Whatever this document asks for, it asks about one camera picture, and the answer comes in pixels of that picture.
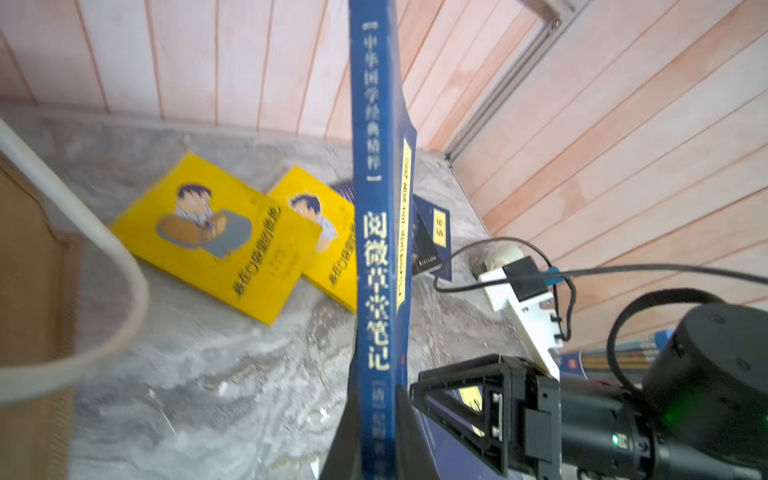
book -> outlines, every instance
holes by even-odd
[[[355,203],[355,185],[352,180],[341,180],[330,184],[329,187],[350,203]],[[438,269],[441,262],[451,256],[450,213],[419,195],[413,195],[413,203],[415,214],[413,215],[412,274],[415,276],[423,272],[432,272],[450,280],[452,278],[450,262],[444,268]]]
[[[673,330],[658,330],[643,339],[616,345],[616,360],[632,382],[640,382],[659,352],[664,348]],[[583,376],[590,380],[618,382],[608,365],[606,349],[597,348],[564,353],[558,359],[561,372]]]
[[[426,225],[432,243],[440,256],[440,262],[445,263],[439,269],[434,270],[432,274],[451,281],[451,212],[419,195],[413,196],[413,204],[419,218]]]
[[[413,276],[424,272],[431,272],[440,266],[440,255],[435,248],[434,242],[432,242],[432,238],[429,236],[426,225],[417,212],[413,214],[411,240],[413,245],[411,274]]]
[[[320,180],[293,167],[270,198],[322,227],[304,276],[351,312],[357,309],[355,207]]]
[[[396,389],[407,391],[416,130],[402,95],[395,2],[350,0],[357,329],[363,478],[394,478]]]
[[[135,256],[269,325],[322,230],[192,153],[111,229]]]

cartoon boy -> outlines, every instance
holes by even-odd
[[[176,211],[157,223],[157,234],[187,249],[202,248],[216,258],[226,258],[248,241],[250,220],[229,210],[214,213],[208,187],[188,184],[176,194]]]
[[[290,206],[299,215],[310,219],[323,228],[323,231],[320,232],[320,239],[317,241],[315,252],[322,253],[328,250],[328,247],[331,246],[331,243],[333,243],[338,235],[336,234],[336,228],[333,227],[333,223],[330,223],[330,220],[320,214],[320,200],[314,195],[298,195],[290,201]]]

marble surface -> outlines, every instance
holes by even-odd
[[[293,165],[325,182],[352,175],[347,147],[291,137],[141,126],[4,111],[3,118],[105,223],[192,150],[269,190]],[[447,162],[418,154],[414,193],[451,211],[454,249],[486,237]],[[50,209],[57,225],[61,215]],[[77,385],[70,478],[315,478],[346,401],[355,317],[300,280],[271,327],[159,270],[147,325],[130,351]],[[473,281],[466,259],[454,284]],[[78,349],[119,326],[125,283],[87,247]],[[486,353],[524,354],[479,291],[440,295],[413,281],[409,377]]]

blue book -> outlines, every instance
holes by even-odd
[[[446,265],[441,266],[432,273],[440,278],[451,281],[451,262],[449,261],[449,258],[451,258],[451,212],[443,207],[438,207],[429,200],[421,198],[419,195],[413,196],[413,204],[426,225],[440,260],[446,262]]]
[[[355,204],[355,182],[341,180],[330,184],[335,192],[344,197],[352,205]],[[413,196],[412,208],[416,209],[413,217],[413,276],[422,272],[432,272],[448,281],[451,280],[451,263],[440,266],[442,262],[451,256],[451,213],[437,207],[429,200],[424,200],[419,195]]]
[[[407,388],[416,130],[402,96],[394,0],[349,1],[363,478],[395,478],[395,387]]]

cable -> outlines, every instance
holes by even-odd
[[[541,251],[537,247],[534,247],[529,242],[519,238],[514,238],[514,237],[486,238],[484,240],[479,240],[477,242],[470,243],[469,245],[465,245],[464,247],[456,250],[450,257],[448,257],[444,261],[444,263],[450,262],[451,260],[453,260],[454,257],[456,257],[457,255],[460,255],[461,253],[464,253],[466,250],[470,248],[474,248],[479,245],[483,245],[485,243],[495,243],[495,242],[502,242],[502,241],[511,241],[516,243],[521,243],[523,245],[527,245],[528,247],[532,248],[537,253],[541,253]],[[644,272],[649,270],[702,273],[705,275],[725,276],[728,278],[743,280],[745,282],[759,283],[760,285],[768,285],[768,278],[760,275],[736,272],[734,270],[725,270],[722,268],[712,268],[709,266],[683,265],[679,263],[647,263],[647,264],[638,264],[638,265],[601,266],[597,268],[566,270],[561,272],[550,272],[550,273],[546,273],[546,272],[521,273],[521,274],[515,275],[515,278],[518,278],[521,280],[547,280],[551,278],[562,278],[565,280],[566,284],[571,288],[571,302],[568,304],[568,312],[565,317],[566,325],[567,325],[567,336],[568,336],[568,339],[570,339],[571,338],[571,335],[570,335],[571,314],[573,312],[573,307],[576,304],[576,288],[573,285],[571,278],[576,276],[602,275],[604,273]],[[435,276],[435,279],[432,282],[432,286],[439,293],[468,292],[471,290],[485,288],[487,286],[505,285],[509,283],[509,280],[502,279],[502,280],[491,280],[488,282],[477,282],[471,285],[439,286],[438,281],[439,281],[439,278]]]
[[[86,353],[30,366],[0,367],[0,403],[50,392],[104,366],[124,350],[144,324],[149,289],[136,260],[40,157],[0,120],[0,151],[118,266],[128,280],[131,308],[121,328],[107,342]]]
[[[476,247],[478,245],[482,245],[484,243],[497,243],[497,242],[515,242],[520,243],[521,245],[525,245],[531,250],[535,251],[539,255],[541,255],[541,258],[544,259],[544,261],[547,263],[547,266],[553,267],[552,262],[549,260],[549,257],[541,251],[537,246],[535,246],[533,243],[523,240],[522,238],[517,237],[496,237],[496,238],[486,238],[484,240],[478,240],[476,242],[470,243],[469,245],[465,245],[462,248],[456,250],[450,257],[448,257],[446,260],[443,260],[442,264],[438,268],[438,270],[442,269],[444,265],[450,263],[450,261],[453,259],[453,257],[456,257],[460,253],[464,252],[465,250],[468,250],[470,248]],[[518,278],[527,278],[528,275],[518,276]],[[573,315],[574,307],[576,305],[576,286],[574,285],[573,281],[571,281],[570,278],[567,276],[563,276],[560,274],[555,274],[554,276],[551,276],[549,278],[563,278],[565,280],[565,284],[568,285],[568,288],[571,290],[571,300],[568,302],[568,310],[565,313],[565,333],[563,333],[563,326],[562,323],[560,325],[560,336],[562,337],[564,342],[567,342],[571,339],[571,316]],[[484,283],[476,283],[474,285],[467,285],[467,286],[457,286],[453,288],[441,288],[437,285],[438,277],[435,275],[435,279],[432,282],[432,286],[440,293],[457,293],[457,292],[466,292],[469,290],[476,290],[478,288],[483,288],[484,286],[492,286],[492,285],[503,285],[504,283],[509,283],[508,280],[493,280],[492,282],[484,282]],[[558,288],[557,286],[553,286],[553,293],[552,296],[554,297],[554,311],[555,315],[560,317],[560,302],[558,300]]]
[[[624,310],[621,310],[621,313],[619,313],[619,316],[614,322],[614,326],[611,328],[611,333],[608,334],[606,355],[612,373],[625,389],[629,390],[638,398],[641,397],[640,389],[637,388],[629,378],[627,378],[624,372],[621,371],[621,365],[619,365],[618,359],[616,358],[616,338],[618,338],[621,327],[635,313],[649,309],[652,306],[669,305],[671,303],[725,303],[725,300],[717,295],[695,288],[673,288],[646,293],[627,305]]]

